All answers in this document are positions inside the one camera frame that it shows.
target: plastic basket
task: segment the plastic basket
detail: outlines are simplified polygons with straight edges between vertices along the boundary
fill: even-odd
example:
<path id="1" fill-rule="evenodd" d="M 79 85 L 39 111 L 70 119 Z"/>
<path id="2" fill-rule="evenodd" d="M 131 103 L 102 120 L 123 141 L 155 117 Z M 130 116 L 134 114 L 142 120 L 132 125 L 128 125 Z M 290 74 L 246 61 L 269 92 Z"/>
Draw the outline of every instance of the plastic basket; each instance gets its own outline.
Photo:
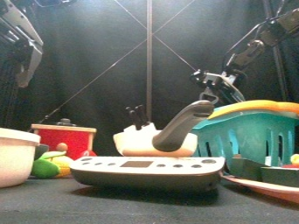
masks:
<path id="1" fill-rule="evenodd" d="M 204 120 L 191 130 L 199 137 L 194 156 L 225 157 L 229 167 L 237 154 L 262 164 L 287 165 L 295 153 L 298 125 L 297 113 L 257 109 Z"/>

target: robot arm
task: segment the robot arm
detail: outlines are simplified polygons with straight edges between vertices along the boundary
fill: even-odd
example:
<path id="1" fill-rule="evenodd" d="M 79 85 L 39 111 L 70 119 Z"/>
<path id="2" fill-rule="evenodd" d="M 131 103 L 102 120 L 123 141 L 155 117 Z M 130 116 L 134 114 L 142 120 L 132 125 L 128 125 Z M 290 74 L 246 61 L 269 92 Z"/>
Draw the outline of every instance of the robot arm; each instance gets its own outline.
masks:
<path id="1" fill-rule="evenodd" d="M 267 48 L 277 46 L 286 38 L 299 31 L 299 9 L 287 12 L 265 23 L 265 30 L 247 44 L 245 52 L 234 53 L 222 74 L 202 72 L 191 75 L 191 80 L 200 87 L 206 87 L 200 100 L 210 100 L 214 104 L 226 105 L 243 102 L 245 96 L 238 87 L 246 78 L 243 70 Z"/>
<path id="2" fill-rule="evenodd" d="M 227 69 L 243 70 L 269 47 L 277 46 L 286 38 L 299 30 L 299 9 L 286 13 L 266 25 L 266 30 L 247 45 L 247 50 L 241 54 L 233 54 Z"/>
<path id="3" fill-rule="evenodd" d="M 0 41 L 12 48 L 19 65 L 16 82 L 26 88 L 43 58 L 43 41 L 26 15 L 10 0 L 0 0 Z"/>

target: red container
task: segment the red container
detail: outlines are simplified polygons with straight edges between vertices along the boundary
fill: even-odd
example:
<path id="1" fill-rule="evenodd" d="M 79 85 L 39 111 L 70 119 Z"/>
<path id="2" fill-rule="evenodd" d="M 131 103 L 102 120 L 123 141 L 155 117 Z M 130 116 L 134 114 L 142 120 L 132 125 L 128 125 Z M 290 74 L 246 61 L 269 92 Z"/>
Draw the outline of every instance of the red container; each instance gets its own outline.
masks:
<path id="1" fill-rule="evenodd" d="M 32 124 L 34 133 L 42 137 L 42 144 L 50 145 L 50 151 L 66 151 L 74 160 L 92 153 L 96 129 Z"/>

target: white lid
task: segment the white lid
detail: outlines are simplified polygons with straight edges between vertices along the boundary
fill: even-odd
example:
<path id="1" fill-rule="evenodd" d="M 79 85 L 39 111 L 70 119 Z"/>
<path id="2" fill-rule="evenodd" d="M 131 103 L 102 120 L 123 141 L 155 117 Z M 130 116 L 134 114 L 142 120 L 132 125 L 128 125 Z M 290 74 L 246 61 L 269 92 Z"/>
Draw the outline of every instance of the white lid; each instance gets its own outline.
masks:
<path id="1" fill-rule="evenodd" d="M 15 129 L 0 128 L 0 137 L 35 142 L 38 144 L 42 141 L 42 137 L 39 135 Z"/>

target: electronic scale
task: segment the electronic scale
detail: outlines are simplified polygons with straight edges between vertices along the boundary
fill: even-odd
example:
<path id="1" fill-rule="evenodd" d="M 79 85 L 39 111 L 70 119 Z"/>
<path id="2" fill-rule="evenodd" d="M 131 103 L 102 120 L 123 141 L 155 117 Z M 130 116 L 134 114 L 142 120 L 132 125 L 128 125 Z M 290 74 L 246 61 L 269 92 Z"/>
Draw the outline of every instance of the electronic scale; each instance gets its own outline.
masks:
<path id="1" fill-rule="evenodd" d="M 225 157 L 82 157 L 74 178 L 88 186 L 207 192 L 217 188 Z"/>

